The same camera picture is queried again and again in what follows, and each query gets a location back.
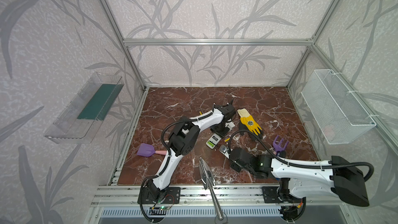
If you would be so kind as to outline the red white remote control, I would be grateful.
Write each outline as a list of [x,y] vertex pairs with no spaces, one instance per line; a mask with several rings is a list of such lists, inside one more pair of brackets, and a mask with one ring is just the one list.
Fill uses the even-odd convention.
[[221,137],[217,134],[213,134],[208,141],[206,142],[206,146],[209,147],[210,149],[214,149],[218,143],[221,141]]

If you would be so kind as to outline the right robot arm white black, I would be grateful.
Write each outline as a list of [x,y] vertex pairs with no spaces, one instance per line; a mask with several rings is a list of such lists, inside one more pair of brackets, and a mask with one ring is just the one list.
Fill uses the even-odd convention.
[[226,157],[236,172],[245,170],[257,179],[278,179],[277,195],[281,201],[329,196],[353,206],[370,205],[365,185],[374,172],[370,163],[350,163],[340,156],[323,161],[291,160],[270,154],[254,156],[242,148],[228,149]]

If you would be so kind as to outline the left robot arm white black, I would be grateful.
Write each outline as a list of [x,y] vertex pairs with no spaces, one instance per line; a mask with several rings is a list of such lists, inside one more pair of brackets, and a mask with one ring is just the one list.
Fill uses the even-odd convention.
[[172,176],[182,158],[195,147],[199,134],[211,127],[225,128],[229,120],[236,115],[233,101],[226,105],[213,105],[212,109],[197,117],[182,116],[169,124],[161,133],[160,141],[166,149],[166,155],[154,176],[144,178],[139,204],[160,203],[166,198]]

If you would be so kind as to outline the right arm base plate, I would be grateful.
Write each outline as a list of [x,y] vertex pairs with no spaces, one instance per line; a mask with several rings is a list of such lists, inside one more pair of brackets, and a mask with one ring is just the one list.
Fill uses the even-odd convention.
[[261,191],[264,203],[293,205],[299,205],[302,203],[302,199],[291,196],[290,194],[280,193],[278,186],[264,186],[261,187]]

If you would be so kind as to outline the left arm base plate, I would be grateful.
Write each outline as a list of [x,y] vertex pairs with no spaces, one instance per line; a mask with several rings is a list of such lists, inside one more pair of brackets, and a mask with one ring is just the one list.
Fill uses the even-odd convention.
[[164,190],[151,190],[144,187],[138,196],[139,204],[178,204],[181,196],[180,187],[167,187]]

